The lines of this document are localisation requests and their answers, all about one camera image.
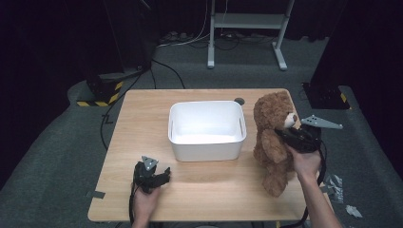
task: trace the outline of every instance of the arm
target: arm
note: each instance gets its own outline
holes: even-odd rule
[[[137,189],[133,199],[134,222],[132,228],[146,228],[152,213],[157,207],[161,187],[155,188],[151,194],[143,192],[142,188]]]
[[[320,167],[319,152],[301,154],[287,146],[294,157],[294,168],[302,186],[312,227],[339,227],[335,213],[317,186],[317,170]]]

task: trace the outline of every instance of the metal bracket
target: metal bracket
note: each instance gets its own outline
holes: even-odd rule
[[[142,160],[143,160],[145,169],[146,169],[147,171],[149,171],[150,169],[152,169],[152,168],[153,168],[154,166],[156,166],[157,163],[158,163],[158,160],[151,159],[151,158],[148,158],[148,157],[146,157],[146,156],[142,156]]]
[[[343,129],[342,124],[336,124],[332,123],[326,120],[323,120],[319,117],[316,117],[315,115],[312,115],[308,118],[301,119],[301,122],[303,124],[311,125],[311,126],[317,126],[317,127],[324,127],[324,128],[333,128],[333,129]]]

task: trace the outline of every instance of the teddy bear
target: teddy bear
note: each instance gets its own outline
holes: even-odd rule
[[[269,93],[255,103],[254,120],[258,129],[254,157],[267,169],[262,185],[270,196],[279,197],[294,171],[293,156],[275,129],[292,127],[297,121],[294,106],[286,90]]]

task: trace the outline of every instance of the gray carpet floor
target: gray carpet floor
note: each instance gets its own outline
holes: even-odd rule
[[[343,202],[332,201],[337,217],[345,227],[402,227],[402,180],[377,143],[354,92],[347,86],[340,87],[352,107],[348,110],[312,109],[306,99],[301,83],[311,80],[326,43],[284,40],[281,49],[286,71],[279,70],[269,42],[256,43],[253,39],[241,44],[217,40],[214,69],[206,68],[206,43],[158,47],[154,59],[174,68],[186,88],[283,87],[290,91],[299,117],[314,114],[343,124],[342,130],[322,131],[328,150],[328,173],[340,177],[343,184]],[[147,71],[133,85],[135,80],[125,79],[122,91],[182,88],[174,71],[156,63],[152,72]],[[76,105],[85,86],[81,82],[69,90],[70,107],[32,144],[2,189],[0,227],[129,227],[128,222],[97,223],[87,218],[91,193],[106,156],[100,127],[108,107]],[[113,123],[104,125],[106,144],[122,101],[109,112]],[[363,218],[349,215],[347,205],[356,207]],[[262,225],[275,227],[273,222]]]

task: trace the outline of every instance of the hand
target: hand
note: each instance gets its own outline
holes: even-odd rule
[[[143,192],[140,187],[137,189],[133,198],[134,223],[132,227],[146,227],[152,213],[157,207],[158,198],[161,193],[161,187],[152,190],[150,194]]]
[[[319,151],[313,153],[299,153],[295,148],[286,144],[287,149],[293,154],[294,169],[298,179],[316,179],[320,167]]]

